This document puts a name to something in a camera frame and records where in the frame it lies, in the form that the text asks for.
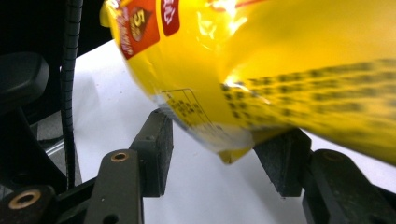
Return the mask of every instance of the black cable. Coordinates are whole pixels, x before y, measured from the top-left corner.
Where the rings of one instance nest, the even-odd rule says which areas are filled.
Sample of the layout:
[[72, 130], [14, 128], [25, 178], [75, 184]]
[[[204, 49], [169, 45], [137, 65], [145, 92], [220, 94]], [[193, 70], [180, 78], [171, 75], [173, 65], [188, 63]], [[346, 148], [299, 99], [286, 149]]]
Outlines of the black cable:
[[68, 189], [75, 186], [76, 146], [73, 135], [72, 93], [78, 52], [82, 2], [83, 0], [67, 0], [64, 20], [64, 52], [61, 67], [61, 115]]

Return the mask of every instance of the white table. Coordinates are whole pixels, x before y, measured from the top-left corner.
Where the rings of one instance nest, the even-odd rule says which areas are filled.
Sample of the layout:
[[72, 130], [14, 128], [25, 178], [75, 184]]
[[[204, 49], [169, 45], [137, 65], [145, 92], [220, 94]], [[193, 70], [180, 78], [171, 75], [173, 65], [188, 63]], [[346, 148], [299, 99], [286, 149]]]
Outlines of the white table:
[[[110, 151], [128, 148], [156, 108], [137, 88], [113, 41], [78, 58], [73, 92], [75, 140], [82, 180], [97, 175]], [[313, 149], [339, 150], [378, 186], [396, 192], [396, 168], [313, 135]], [[302, 198], [281, 198], [254, 151], [233, 165], [174, 124], [165, 195], [144, 199], [147, 224], [305, 223]]]

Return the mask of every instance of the plastic packaging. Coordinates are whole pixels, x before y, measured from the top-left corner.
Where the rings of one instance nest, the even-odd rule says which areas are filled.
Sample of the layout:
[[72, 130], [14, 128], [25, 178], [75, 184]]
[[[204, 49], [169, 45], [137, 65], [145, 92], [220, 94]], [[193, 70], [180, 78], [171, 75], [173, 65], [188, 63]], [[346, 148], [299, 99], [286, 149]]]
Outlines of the plastic packaging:
[[395, 10], [393, 0], [107, 0], [101, 23], [147, 96], [225, 162], [300, 127], [396, 164]]

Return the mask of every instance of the yellow bag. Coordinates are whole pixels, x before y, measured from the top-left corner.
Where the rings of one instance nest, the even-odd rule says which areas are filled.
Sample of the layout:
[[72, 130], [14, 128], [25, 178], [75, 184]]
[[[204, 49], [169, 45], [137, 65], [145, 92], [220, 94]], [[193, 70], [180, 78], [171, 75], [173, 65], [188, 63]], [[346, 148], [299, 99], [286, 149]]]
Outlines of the yellow bag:
[[396, 164], [396, 1], [107, 0], [147, 96], [225, 162], [293, 127]]

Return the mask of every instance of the white surface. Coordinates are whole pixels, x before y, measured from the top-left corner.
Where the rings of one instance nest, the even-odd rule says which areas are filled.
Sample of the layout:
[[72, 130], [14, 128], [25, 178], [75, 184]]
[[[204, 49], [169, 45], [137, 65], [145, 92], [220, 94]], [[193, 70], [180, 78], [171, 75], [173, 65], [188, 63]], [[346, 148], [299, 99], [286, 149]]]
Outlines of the white surface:
[[[73, 94], [75, 140], [86, 181], [97, 175], [108, 152], [131, 145], [156, 105], [129, 77], [114, 42], [78, 58]], [[313, 149], [346, 153], [373, 183], [396, 192], [395, 167], [313, 137]], [[174, 145], [165, 195], [144, 200], [147, 224], [305, 223], [302, 199], [282, 199], [253, 151], [224, 165], [176, 125]]]

